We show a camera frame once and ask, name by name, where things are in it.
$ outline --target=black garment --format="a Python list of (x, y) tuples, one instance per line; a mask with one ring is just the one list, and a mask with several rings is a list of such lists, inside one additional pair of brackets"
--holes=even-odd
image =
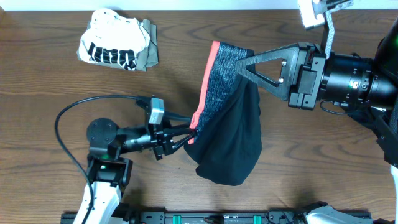
[[(236, 60), (253, 55), (252, 50), (221, 43), (210, 73), (205, 109), (197, 126), (200, 134), (194, 144), (184, 145), (188, 155), (199, 164), (197, 174), (217, 184), (242, 184), (262, 150), (257, 85), (233, 69)], [(231, 75), (233, 82), (221, 82), (230, 80)]]

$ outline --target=wooden table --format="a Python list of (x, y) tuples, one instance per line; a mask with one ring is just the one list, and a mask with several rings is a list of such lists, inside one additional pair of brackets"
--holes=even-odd
[[(262, 52), (298, 41), (319, 43), (322, 29), (305, 32), (298, 11), (129, 11), (158, 25), (160, 63), (148, 72), (89, 65), (76, 50), (92, 12), (7, 12), (0, 28), (0, 223), (59, 223), (77, 211), (85, 181), (58, 145), (53, 123), (70, 103), (103, 94), (163, 98), (168, 110), (191, 115), (212, 40)], [(373, 57), (397, 11), (343, 11), (334, 16), (333, 49)], [(277, 66), (268, 68), (279, 71)], [(261, 94), (261, 158), (238, 187), (195, 174), (184, 150), (156, 161), (132, 153), (124, 202), (167, 210), (267, 210), (318, 200), (337, 209), (368, 209), (394, 219), (389, 165), (372, 132), (344, 116), (288, 108)], [(86, 166), (88, 124), (108, 117), (120, 126), (142, 123), (129, 100), (101, 100), (69, 111), (60, 123), (65, 144)]]

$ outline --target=folded cloth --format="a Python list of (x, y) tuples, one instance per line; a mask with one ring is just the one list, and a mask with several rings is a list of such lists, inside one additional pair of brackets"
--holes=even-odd
[(211, 47), (190, 126), (197, 136), (184, 148), (199, 164), (197, 174), (217, 184), (242, 184), (262, 150), (257, 85), (234, 71), (235, 61), (253, 55), (226, 43)]
[(158, 64), (156, 26), (126, 19), (110, 9), (92, 15), (80, 39), (78, 59), (87, 63), (146, 71)]

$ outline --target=green connector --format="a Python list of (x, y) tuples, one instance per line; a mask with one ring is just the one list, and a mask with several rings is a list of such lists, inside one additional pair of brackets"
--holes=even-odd
[(255, 215), (253, 216), (253, 224), (261, 224), (261, 215)]
[(181, 224), (181, 216), (180, 215), (173, 216), (173, 224)]

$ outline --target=red stripe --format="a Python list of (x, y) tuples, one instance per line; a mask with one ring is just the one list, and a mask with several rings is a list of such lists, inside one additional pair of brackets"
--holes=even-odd
[[(207, 86), (209, 83), (210, 72), (211, 69), (213, 68), (214, 61), (216, 60), (219, 47), (220, 47), (220, 42), (213, 41), (213, 44), (211, 45), (209, 59), (207, 60), (205, 76), (203, 77), (203, 82), (201, 84), (199, 106), (197, 111), (194, 112), (192, 116), (191, 125), (190, 125), (191, 129), (195, 129), (198, 126), (199, 117), (202, 114), (203, 110), (205, 109)], [(188, 143), (193, 144), (193, 139), (189, 140)]]

